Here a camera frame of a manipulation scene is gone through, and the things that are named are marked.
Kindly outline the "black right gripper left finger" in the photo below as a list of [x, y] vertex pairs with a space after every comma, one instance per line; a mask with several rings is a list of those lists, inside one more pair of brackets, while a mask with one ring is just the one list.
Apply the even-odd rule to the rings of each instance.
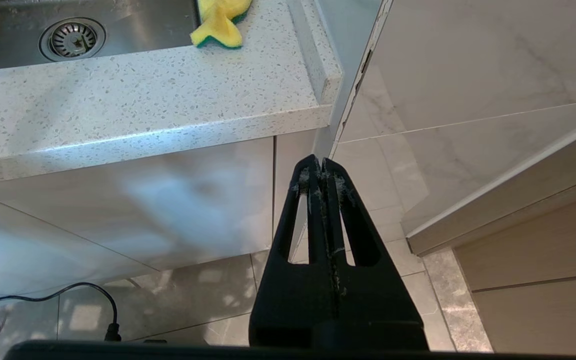
[[[316, 326], [333, 319], [334, 287], [318, 158], [295, 165], [249, 319], [252, 347], [310, 347]], [[306, 198], [307, 264], [289, 260], [298, 207]]]

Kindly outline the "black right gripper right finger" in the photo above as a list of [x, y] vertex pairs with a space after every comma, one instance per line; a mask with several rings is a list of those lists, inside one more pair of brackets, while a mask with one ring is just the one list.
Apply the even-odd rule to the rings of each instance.
[[425, 326], [348, 172], [322, 162], [333, 317], [322, 346], [427, 351]]

